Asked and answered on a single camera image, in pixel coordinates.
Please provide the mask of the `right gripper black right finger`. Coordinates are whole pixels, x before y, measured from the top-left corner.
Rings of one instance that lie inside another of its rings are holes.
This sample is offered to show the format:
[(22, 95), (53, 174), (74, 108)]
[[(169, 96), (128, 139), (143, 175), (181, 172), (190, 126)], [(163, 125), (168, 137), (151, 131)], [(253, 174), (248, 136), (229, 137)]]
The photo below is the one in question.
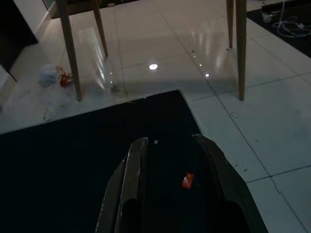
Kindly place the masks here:
[(202, 151), (204, 169), (217, 193), (217, 229), (221, 233), (266, 233), (267, 228), (246, 182), (227, 161), (223, 151), (201, 134), (193, 137)]

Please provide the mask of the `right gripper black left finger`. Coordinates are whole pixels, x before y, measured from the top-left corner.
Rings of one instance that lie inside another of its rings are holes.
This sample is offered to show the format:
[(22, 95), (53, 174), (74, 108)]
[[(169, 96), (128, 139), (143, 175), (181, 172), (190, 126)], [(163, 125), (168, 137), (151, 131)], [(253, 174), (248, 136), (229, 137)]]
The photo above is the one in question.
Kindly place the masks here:
[(134, 141), (109, 179), (97, 233), (142, 233), (146, 194), (148, 138)]

